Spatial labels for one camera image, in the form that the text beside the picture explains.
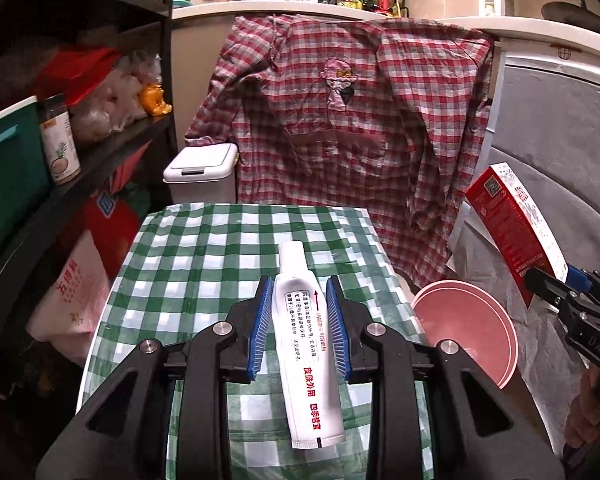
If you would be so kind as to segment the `person's right hand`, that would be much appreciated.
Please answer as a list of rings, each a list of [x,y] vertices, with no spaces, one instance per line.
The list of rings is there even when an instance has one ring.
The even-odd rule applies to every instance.
[[[572,400],[564,436],[570,448],[594,442],[600,434],[600,369],[591,364],[582,374],[580,392]]]

